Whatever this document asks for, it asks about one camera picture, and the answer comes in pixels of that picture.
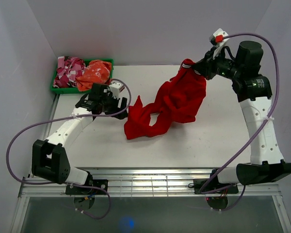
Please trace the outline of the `red trousers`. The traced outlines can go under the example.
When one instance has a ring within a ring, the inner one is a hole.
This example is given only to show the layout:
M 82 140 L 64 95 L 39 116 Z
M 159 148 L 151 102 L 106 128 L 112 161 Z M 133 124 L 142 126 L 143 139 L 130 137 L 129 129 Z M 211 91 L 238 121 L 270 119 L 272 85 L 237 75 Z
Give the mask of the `red trousers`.
M 143 105 L 138 96 L 129 106 L 124 124 L 127 140 L 165 134 L 172 123 L 191 123 L 206 96 L 206 79 L 193 70 L 194 61 L 182 61 L 175 77 L 159 88 L 155 101 Z

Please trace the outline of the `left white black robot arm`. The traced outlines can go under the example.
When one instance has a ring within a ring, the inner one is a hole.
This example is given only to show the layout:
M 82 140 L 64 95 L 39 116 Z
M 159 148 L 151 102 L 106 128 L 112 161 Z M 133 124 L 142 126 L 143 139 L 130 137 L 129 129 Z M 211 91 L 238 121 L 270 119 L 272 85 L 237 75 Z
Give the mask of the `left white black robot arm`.
M 94 83 L 91 91 L 80 98 L 70 116 L 53 134 L 34 142 L 32 174 L 57 184 L 76 184 L 81 193 L 90 193 L 93 189 L 91 174 L 73 167 L 67 150 L 97 117 L 127 118 L 131 98 L 120 96 L 124 89 L 127 86 L 116 79 L 110 84 Z

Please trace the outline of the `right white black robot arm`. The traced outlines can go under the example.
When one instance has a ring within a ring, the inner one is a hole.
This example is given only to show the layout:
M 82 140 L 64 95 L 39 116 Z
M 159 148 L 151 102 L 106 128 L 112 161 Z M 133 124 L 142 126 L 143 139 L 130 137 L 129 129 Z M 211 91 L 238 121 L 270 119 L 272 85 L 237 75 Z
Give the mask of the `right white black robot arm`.
M 219 75 L 232 81 L 247 126 L 250 147 L 250 162 L 227 165 L 217 169 L 204 183 L 215 193 L 222 192 L 227 184 L 252 185 L 277 182 L 291 174 L 279 149 L 272 119 L 275 100 L 272 99 L 270 81 L 260 74 L 263 49 L 255 41 L 239 44 L 236 56 L 226 58 L 230 48 L 214 43 L 204 58 L 193 69 L 206 76 L 207 80 Z

